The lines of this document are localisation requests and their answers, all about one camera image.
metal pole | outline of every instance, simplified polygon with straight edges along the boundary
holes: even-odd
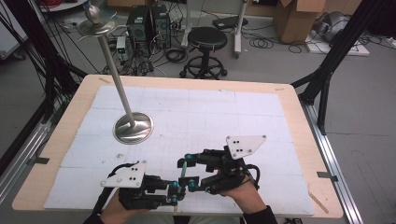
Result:
[[[134,116],[132,115],[131,107],[129,107],[128,99],[126,98],[124,88],[122,87],[119,71],[114,64],[113,57],[111,56],[110,48],[108,47],[106,37],[104,35],[98,36],[100,47],[105,54],[108,68],[110,69],[111,76],[113,77],[114,83],[116,84],[117,91],[119,92],[122,105],[125,109],[126,117],[131,125],[134,127]]]
[[[242,52],[241,50],[241,33],[242,33],[242,23],[245,16],[245,10],[247,8],[248,0],[242,0],[241,10],[239,11],[238,17],[238,26],[235,29],[235,39],[233,45],[233,51],[235,52],[235,57],[239,58],[239,54]]]

human hand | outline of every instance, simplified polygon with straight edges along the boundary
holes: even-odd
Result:
[[[257,213],[266,209],[267,206],[262,197],[247,176],[242,183],[238,188],[230,189],[220,195],[233,198],[245,214]]]
[[[100,219],[105,224],[122,224],[133,216],[149,211],[149,209],[126,210],[119,201],[119,193],[120,190],[117,189],[116,193],[110,199],[110,202],[108,202],[107,207],[100,216]]]

metal stand base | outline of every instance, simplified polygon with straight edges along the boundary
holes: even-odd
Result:
[[[146,114],[133,112],[134,127],[131,127],[126,115],[117,120],[114,125],[114,137],[123,144],[138,144],[146,140],[154,130],[154,124]]]

round metal base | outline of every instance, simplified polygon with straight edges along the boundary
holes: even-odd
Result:
[[[78,33],[83,36],[101,36],[107,35],[116,28],[113,20],[101,19],[99,23],[84,21],[77,27]]]
[[[114,125],[114,137],[123,144],[134,145],[145,141],[154,130],[154,123],[146,114],[133,112],[134,127],[131,127],[128,117],[124,115]]]

black stool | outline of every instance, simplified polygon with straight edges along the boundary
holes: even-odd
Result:
[[[188,36],[189,43],[194,49],[198,49],[204,55],[198,56],[190,59],[184,66],[184,70],[180,72],[180,77],[186,77],[187,70],[194,75],[194,78],[215,78],[219,80],[219,75],[227,76],[227,70],[224,69],[222,63],[214,57],[209,56],[210,51],[215,51],[217,49],[222,49],[227,45],[227,35],[222,31],[212,28],[212,27],[198,27],[189,32]],[[200,64],[193,64],[195,60],[202,59]],[[213,60],[216,63],[209,65],[209,61]],[[212,69],[218,68],[217,73],[213,72]]]

